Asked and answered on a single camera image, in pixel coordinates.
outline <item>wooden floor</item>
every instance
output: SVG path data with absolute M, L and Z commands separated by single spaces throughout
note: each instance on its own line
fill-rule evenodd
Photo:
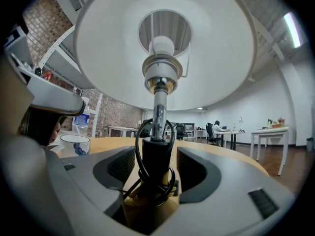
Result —
M 206 139 L 188 139 L 190 142 L 206 143 Z M 244 155 L 250 155 L 251 146 L 236 145 L 236 151 Z M 281 176 L 278 171 L 282 159 L 282 147 L 261 147 L 259 163 L 268 174 L 276 181 L 280 182 L 293 193 L 298 194 L 301 185 L 303 185 L 305 176 L 307 176 L 310 167 L 313 164 L 315 153 L 309 153 L 302 148 L 289 147 L 286 164 Z M 254 148 L 254 158 L 257 155 L 257 147 Z

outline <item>black office chair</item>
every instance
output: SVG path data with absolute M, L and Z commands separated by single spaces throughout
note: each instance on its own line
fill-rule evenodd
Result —
M 141 133 L 139 137 L 144 138 L 144 137 L 150 137 L 150 132 L 152 129 L 152 123 L 146 124 L 143 129 L 141 130 Z
M 217 145 L 220 138 L 218 138 L 217 136 L 214 136 L 214 133 L 212 132 L 212 126 L 213 124 L 211 123 L 208 123 L 206 126 L 206 130 L 208 133 L 207 143 Z
M 177 140 L 182 140 L 185 135 L 185 127 L 183 125 L 176 126 L 176 138 Z

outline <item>ceiling light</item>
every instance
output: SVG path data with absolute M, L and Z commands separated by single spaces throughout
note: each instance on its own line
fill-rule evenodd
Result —
M 299 34 L 297 33 L 296 25 L 294 23 L 294 19 L 292 17 L 292 13 L 289 12 L 285 14 L 284 19 L 286 21 L 287 26 L 290 29 L 290 33 L 293 39 L 294 47 L 297 48 L 301 46 L 300 39 L 299 39 Z

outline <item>brick wall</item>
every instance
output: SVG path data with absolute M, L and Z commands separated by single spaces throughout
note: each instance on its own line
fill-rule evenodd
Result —
M 35 63 L 39 63 L 53 43 L 72 27 L 72 23 L 62 12 L 56 0 L 37 0 L 24 12 L 23 16 L 30 31 L 27 35 L 28 44 L 31 57 Z M 71 85 L 54 75 L 52 75 L 51 82 L 68 90 L 73 89 Z M 100 92 L 96 89 L 83 90 L 82 96 L 90 99 L 90 109 L 96 109 L 99 94 Z M 107 137 L 109 126 L 137 127 L 137 123 L 141 119 L 141 109 L 118 102 L 104 95 L 98 115 L 95 136 Z M 93 122 L 94 115 L 91 114 L 88 136 L 92 135 Z M 67 118 L 64 121 L 62 129 L 72 129 L 72 118 Z M 111 135 L 119 136 L 119 132 L 112 131 Z

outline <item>person sitting at desk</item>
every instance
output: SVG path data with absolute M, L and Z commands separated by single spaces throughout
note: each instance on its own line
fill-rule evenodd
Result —
M 213 135 L 216 135 L 218 132 L 223 132 L 226 131 L 226 129 L 220 128 L 220 122 L 218 120 L 216 120 L 215 124 L 212 125 L 212 133 Z M 221 135 L 219 137 L 219 135 L 217 135 L 217 145 L 219 145 L 219 140 L 222 139 Z

